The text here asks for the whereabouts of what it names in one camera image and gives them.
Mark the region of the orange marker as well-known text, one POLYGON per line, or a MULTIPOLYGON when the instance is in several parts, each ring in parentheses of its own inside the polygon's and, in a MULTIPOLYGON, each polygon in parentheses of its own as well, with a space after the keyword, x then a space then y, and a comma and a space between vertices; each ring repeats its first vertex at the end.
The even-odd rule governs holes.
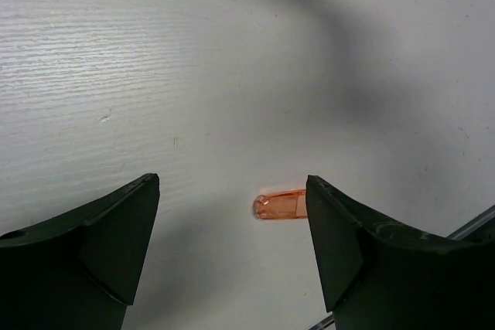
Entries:
POLYGON ((258 219, 307 219, 306 190, 265 193, 253 202, 253 213, 258 219))

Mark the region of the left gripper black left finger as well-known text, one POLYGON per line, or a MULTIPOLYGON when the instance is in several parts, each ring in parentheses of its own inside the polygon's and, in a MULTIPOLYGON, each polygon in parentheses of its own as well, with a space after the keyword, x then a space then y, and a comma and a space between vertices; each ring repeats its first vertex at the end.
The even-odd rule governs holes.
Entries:
POLYGON ((159 177, 1 237, 3 329, 120 329, 134 303, 159 177))

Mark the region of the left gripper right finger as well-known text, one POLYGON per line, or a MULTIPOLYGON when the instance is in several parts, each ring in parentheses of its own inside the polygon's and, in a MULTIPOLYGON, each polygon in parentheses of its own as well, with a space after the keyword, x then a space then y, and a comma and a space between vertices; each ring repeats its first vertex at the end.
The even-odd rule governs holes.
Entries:
POLYGON ((492 329, 494 211, 449 236, 416 229, 306 182, 326 310, 338 329, 492 329))

